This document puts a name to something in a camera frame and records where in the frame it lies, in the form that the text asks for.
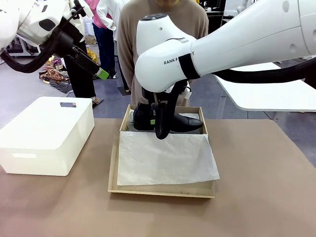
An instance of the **white tissue paper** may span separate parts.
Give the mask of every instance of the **white tissue paper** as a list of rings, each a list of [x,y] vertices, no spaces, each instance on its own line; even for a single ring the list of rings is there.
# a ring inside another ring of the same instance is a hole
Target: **white tissue paper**
[[[118,185],[187,184],[219,179],[205,134],[120,132]]]

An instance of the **cardboard box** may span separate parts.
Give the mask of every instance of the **cardboard box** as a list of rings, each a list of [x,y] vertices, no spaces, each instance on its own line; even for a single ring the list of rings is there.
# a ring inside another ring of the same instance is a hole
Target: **cardboard box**
[[[91,36],[91,35],[85,36],[84,41],[86,44],[90,44],[90,45],[97,44],[95,36]]]
[[[135,106],[129,105],[125,113],[121,131],[127,131],[129,112],[135,109]],[[199,114],[200,120],[203,122],[201,134],[207,134],[205,120],[201,107],[177,107],[178,113]],[[135,186],[118,186],[118,166],[119,166],[119,138],[115,141],[112,148],[109,188],[110,193],[126,193],[126,194],[145,194],[145,195],[160,195],[160,196],[175,196],[175,197],[192,197],[192,198],[214,198],[215,197],[215,180],[198,182],[192,184],[177,184],[177,185],[135,185]]]

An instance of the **white shirt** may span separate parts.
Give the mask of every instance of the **white shirt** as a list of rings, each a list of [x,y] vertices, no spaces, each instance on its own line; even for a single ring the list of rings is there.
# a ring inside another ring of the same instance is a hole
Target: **white shirt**
[[[115,41],[118,40],[116,29],[119,25],[120,11],[124,7],[124,5],[129,1],[130,0],[100,0],[97,6],[97,12],[103,24],[108,29],[114,31],[113,39]],[[112,20],[110,18],[107,18],[107,14],[109,14],[112,17]]]

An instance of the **person in pink shirt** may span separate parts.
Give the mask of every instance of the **person in pink shirt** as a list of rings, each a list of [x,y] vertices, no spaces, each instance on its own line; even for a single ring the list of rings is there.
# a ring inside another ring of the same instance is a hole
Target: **person in pink shirt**
[[[99,0],[85,0],[93,12],[93,30],[98,41],[101,68],[109,73],[111,79],[116,78],[113,31],[116,30],[114,21],[109,14],[103,19],[97,13]]]

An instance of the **black pants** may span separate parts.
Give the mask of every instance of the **black pants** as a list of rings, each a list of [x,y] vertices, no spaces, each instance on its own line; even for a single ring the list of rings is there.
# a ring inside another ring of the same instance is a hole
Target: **black pants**
[[[98,28],[93,25],[93,31],[99,46],[101,68],[110,74],[115,75],[114,40],[113,31],[105,28]]]
[[[120,63],[119,63],[119,57],[118,57],[118,67],[119,67],[119,72],[120,72],[120,76],[122,77],[122,81],[123,81],[123,85],[124,85],[124,90],[129,90],[127,82],[125,80],[125,77],[123,75],[122,69],[120,68]]]
[[[76,46],[87,53],[84,41],[78,43]],[[69,56],[65,56],[64,60],[75,96],[79,98],[91,98],[96,96],[92,75],[74,63]]]

